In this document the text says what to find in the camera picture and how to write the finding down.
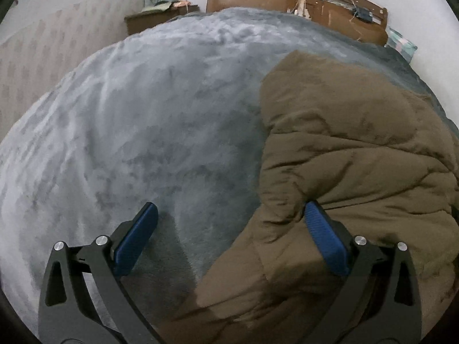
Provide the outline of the plaid teal pillow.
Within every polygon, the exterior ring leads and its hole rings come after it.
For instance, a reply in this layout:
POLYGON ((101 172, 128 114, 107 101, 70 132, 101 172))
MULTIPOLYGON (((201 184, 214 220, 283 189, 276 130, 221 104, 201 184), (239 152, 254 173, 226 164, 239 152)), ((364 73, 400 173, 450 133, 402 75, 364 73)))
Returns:
POLYGON ((388 41, 385 47, 396 50, 408 63, 412 61, 418 47, 398 31, 388 28, 388 41))

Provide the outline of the brown puffer jacket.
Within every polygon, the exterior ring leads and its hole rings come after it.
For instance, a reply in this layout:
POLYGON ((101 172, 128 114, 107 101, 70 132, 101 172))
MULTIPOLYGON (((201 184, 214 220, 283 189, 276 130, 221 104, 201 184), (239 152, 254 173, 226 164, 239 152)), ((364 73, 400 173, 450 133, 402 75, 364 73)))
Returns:
POLYGON ((260 207, 175 315, 168 343, 294 343, 342 281, 304 222, 316 200, 376 245, 404 242, 421 332, 458 292, 458 136, 434 104, 360 66, 295 51, 265 78, 260 207))

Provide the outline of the dark device on headboard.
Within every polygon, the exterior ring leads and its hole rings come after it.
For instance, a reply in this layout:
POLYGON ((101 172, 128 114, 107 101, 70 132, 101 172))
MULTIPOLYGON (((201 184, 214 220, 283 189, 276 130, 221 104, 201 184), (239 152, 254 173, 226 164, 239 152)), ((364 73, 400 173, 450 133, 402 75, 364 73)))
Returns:
POLYGON ((355 18, 360 19, 366 23, 372 23, 374 21, 373 13, 367 8, 356 6, 352 10, 352 14, 355 18))

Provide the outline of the brown wooden nightstand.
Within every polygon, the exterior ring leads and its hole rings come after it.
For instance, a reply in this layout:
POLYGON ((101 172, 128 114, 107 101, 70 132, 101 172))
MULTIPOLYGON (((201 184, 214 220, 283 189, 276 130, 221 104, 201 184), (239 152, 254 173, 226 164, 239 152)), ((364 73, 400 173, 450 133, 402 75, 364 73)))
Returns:
POLYGON ((160 24, 166 23, 178 16, 199 12, 200 8, 198 5, 171 7, 163 12, 148 11, 134 15, 126 15, 125 24, 127 26, 128 36, 131 36, 134 34, 139 34, 144 30, 153 28, 160 24))

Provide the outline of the grey fluffy bed blanket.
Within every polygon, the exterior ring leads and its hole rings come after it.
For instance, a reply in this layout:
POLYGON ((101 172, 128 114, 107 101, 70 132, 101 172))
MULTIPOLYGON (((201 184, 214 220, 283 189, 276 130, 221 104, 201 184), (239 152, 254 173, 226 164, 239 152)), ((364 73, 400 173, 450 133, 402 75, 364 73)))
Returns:
POLYGON ((93 242, 147 202, 159 226, 122 279, 157 330, 260 207, 269 135, 264 78, 299 51, 436 96, 392 50, 286 13, 190 14, 99 50, 43 95, 1 142, 1 289, 39 335, 58 241, 93 242))

